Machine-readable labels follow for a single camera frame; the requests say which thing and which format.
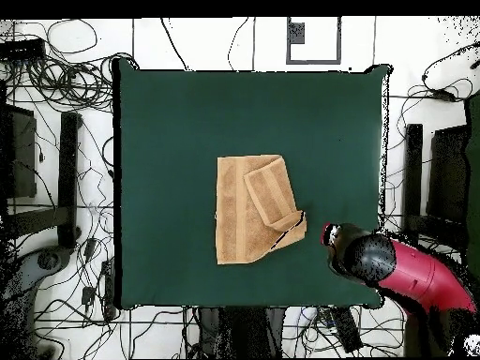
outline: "black cable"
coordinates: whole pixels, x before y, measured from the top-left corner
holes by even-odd
[[[173,50],[175,51],[176,53],[176,56],[178,56],[178,59],[182,62],[182,65],[184,66],[184,70],[187,70],[187,64],[185,63],[184,59],[180,56],[180,54],[178,53],[178,51],[176,50],[176,47],[175,45],[173,44],[173,40],[172,40],[172,37],[170,36],[170,32],[169,30],[167,29],[167,26],[165,25],[165,22],[163,21],[163,18],[160,18],[160,21],[161,21],[161,25],[163,26],[163,29],[165,30],[165,33],[167,34],[167,38],[169,39],[170,41],[170,44],[172,45],[172,48]]]
[[[422,82],[424,84],[424,86],[430,90],[430,91],[441,91],[441,90],[444,90],[444,88],[441,88],[440,90],[434,90],[430,87],[428,87],[427,83],[426,83],[426,80],[427,80],[427,77],[428,77],[428,71],[434,67],[435,65],[437,64],[440,64],[441,62],[447,60],[448,58],[451,58],[453,57],[454,55],[460,55],[461,53],[465,53],[467,50],[469,49],[472,49],[472,48],[479,48],[480,47],[480,42],[479,41],[475,41],[473,44],[469,44],[467,46],[463,46],[463,47],[460,47],[459,49],[449,53],[448,55],[444,56],[443,58],[440,58],[438,59],[437,61],[435,62],[432,62],[430,65],[428,65],[428,67],[425,69],[423,75],[422,75]]]
[[[144,336],[146,333],[148,333],[148,331],[152,328],[152,326],[155,324],[154,321],[156,320],[156,318],[159,316],[159,315],[165,315],[165,314],[168,314],[168,315],[178,315],[180,313],[183,313],[183,309],[182,310],[179,310],[177,312],[170,312],[168,310],[162,310],[160,312],[158,312],[154,318],[152,319],[152,321],[150,322],[150,324],[148,325],[148,327],[142,331],[138,336],[136,336],[133,341],[132,341],[132,351],[131,351],[131,358],[133,359],[133,355],[135,354],[135,341]]]
[[[105,158],[105,146],[107,146],[107,143],[109,143],[111,140],[113,139],[113,136],[111,136],[107,141],[105,141],[105,143],[103,144],[103,146],[101,147],[101,158],[102,160],[108,164],[110,167],[113,167],[113,164],[111,164],[111,162],[109,162],[106,158]]]
[[[250,19],[250,17],[247,17],[245,19],[245,21],[240,25],[238,26],[238,29],[235,31],[235,34],[233,35],[233,39],[232,39],[232,43],[230,44],[230,49],[229,49],[229,53],[227,55],[227,59],[229,61],[229,65],[230,65],[230,68],[233,70],[233,66],[230,62],[230,53],[232,52],[232,47],[233,47],[233,44],[235,42],[235,39],[236,39],[236,35],[238,34],[238,32],[240,31],[240,29],[242,29],[242,27],[248,22],[248,20]]]
[[[92,30],[92,32],[95,36],[95,42],[90,47],[86,47],[86,48],[81,49],[81,50],[77,50],[77,51],[74,51],[74,52],[61,51],[60,53],[65,54],[65,55],[72,55],[74,53],[83,53],[83,52],[85,52],[87,50],[90,50],[90,49],[93,49],[95,46],[97,46],[97,44],[98,44],[97,31],[94,29],[94,27],[90,23],[88,23],[84,20],[80,20],[80,19],[76,19],[76,20],[71,20],[70,19],[70,20],[57,21],[57,22],[54,22],[53,24],[51,24],[50,27],[47,30],[47,40],[49,41],[49,43],[52,42],[52,40],[50,39],[50,35],[51,35],[52,29],[54,29],[55,26],[58,26],[61,23],[69,23],[69,22],[72,22],[72,21],[79,21],[79,22],[87,25]]]

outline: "black metal stand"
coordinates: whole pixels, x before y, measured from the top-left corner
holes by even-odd
[[[77,229],[77,141],[82,118],[76,112],[62,113],[58,164],[58,206],[7,216],[11,238],[57,227],[58,245],[74,248]]]

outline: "table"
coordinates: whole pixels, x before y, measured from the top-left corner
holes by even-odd
[[[115,61],[117,303],[378,304],[374,291],[328,269],[319,237],[326,221],[378,226],[387,75],[387,66],[236,73]],[[217,158],[258,154],[285,158],[306,238],[254,264],[217,265]]]

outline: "power strip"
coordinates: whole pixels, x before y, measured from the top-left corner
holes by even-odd
[[[37,61],[44,58],[45,41],[41,38],[0,43],[0,61]]]

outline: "towel fold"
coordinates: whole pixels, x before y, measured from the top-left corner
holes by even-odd
[[[216,218],[219,264],[253,263],[307,231],[280,155],[219,157]]]

